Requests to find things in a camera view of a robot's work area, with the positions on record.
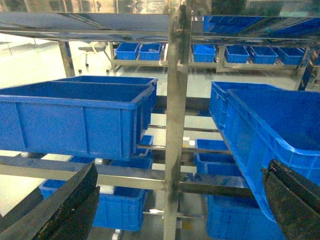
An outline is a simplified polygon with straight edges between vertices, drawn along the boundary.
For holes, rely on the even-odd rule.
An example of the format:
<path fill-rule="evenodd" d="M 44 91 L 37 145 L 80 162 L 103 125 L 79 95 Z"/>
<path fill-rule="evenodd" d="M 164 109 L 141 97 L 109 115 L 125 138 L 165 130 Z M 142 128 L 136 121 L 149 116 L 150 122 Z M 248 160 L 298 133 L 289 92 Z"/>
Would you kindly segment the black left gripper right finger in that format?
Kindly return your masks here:
<path fill-rule="evenodd" d="M 320 238 L 320 187 L 272 159 L 262 168 L 267 203 L 287 240 Z"/>

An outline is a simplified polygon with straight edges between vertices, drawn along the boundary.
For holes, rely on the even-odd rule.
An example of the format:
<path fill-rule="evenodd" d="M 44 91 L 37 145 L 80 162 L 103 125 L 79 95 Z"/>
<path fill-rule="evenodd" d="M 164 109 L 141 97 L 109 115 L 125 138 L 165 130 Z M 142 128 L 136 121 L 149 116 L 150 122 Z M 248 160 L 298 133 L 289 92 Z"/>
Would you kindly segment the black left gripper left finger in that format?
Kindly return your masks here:
<path fill-rule="evenodd" d="M 2 240 L 86 240 L 99 204 L 94 163 L 84 166 L 48 198 L 34 189 L 0 218 Z"/>

